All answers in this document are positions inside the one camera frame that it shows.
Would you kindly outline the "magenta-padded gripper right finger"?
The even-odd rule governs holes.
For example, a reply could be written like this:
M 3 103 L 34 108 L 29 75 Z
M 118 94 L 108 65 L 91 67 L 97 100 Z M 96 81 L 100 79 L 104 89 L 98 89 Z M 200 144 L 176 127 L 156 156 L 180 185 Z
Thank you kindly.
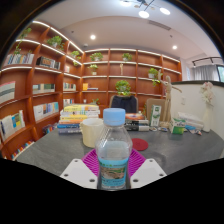
M 128 161 L 130 188 L 140 188 L 166 176 L 164 170 L 152 158 L 146 159 L 133 149 Z

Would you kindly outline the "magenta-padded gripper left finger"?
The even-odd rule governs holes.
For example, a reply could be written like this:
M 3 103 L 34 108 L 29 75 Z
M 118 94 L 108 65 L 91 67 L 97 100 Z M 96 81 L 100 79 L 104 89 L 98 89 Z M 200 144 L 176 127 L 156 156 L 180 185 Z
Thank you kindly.
M 78 186 L 96 189 L 99 171 L 96 150 L 92 149 L 82 159 L 73 159 L 60 177 Z

